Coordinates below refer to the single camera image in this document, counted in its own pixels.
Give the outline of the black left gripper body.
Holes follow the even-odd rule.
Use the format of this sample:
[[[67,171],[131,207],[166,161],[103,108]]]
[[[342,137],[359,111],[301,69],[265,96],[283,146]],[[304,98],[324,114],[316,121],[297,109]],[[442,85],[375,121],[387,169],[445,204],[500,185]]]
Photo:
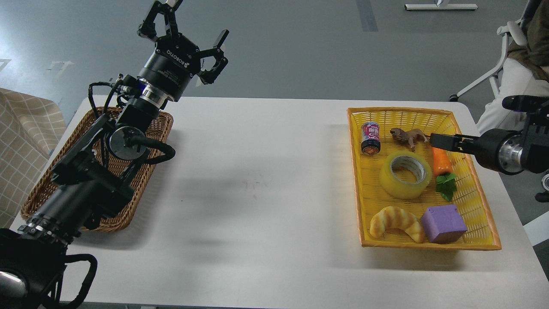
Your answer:
[[[174,40],[169,35],[161,36],[139,71],[139,79],[177,102],[192,77],[199,72],[199,60],[194,56],[198,51],[199,47],[182,34],[177,34]]]

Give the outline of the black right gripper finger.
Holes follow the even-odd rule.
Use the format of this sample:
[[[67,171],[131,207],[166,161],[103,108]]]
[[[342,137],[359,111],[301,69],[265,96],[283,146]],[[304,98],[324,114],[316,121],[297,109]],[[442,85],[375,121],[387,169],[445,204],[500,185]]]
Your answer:
[[[463,134],[449,135],[432,133],[430,135],[431,146],[464,146],[466,144],[474,143],[477,139],[479,139],[478,136]]]
[[[469,144],[463,142],[457,143],[432,143],[433,148],[444,149],[449,152],[472,153],[472,148]]]

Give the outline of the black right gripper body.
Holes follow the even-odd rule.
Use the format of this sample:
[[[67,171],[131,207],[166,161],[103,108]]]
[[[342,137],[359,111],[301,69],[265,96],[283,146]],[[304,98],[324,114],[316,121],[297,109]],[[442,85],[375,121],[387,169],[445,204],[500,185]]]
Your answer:
[[[482,167],[496,172],[523,172],[520,162],[523,146],[521,131],[490,129],[470,139],[470,153]]]

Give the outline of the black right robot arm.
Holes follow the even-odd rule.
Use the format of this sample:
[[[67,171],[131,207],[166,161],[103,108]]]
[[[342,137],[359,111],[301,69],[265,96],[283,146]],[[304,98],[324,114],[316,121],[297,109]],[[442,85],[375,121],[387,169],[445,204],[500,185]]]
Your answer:
[[[549,100],[530,95],[509,96],[503,108],[527,116],[520,131],[490,129],[480,137],[462,134],[431,134],[431,146],[473,155],[482,167],[516,175],[524,170],[542,173],[548,169]]]

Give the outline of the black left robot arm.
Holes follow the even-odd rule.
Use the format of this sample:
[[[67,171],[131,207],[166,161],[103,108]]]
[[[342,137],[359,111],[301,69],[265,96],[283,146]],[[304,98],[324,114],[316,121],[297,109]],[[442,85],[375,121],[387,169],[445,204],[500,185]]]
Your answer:
[[[180,0],[153,2],[140,24],[140,37],[155,50],[137,77],[119,75],[103,82],[109,95],[99,112],[90,84],[88,100],[96,117],[91,127],[52,169],[57,189],[17,231],[1,229],[1,307],[76,309],[96,276],[91,254],[67,254],[83,227],[94,230],[131,202],[131,182],[142,166],[171,160],[176,151],[146,131],[167,102],[178,101],[195,76],[214,83],[228,59],[221,31],[210,49],[201,50],[178,31]]]

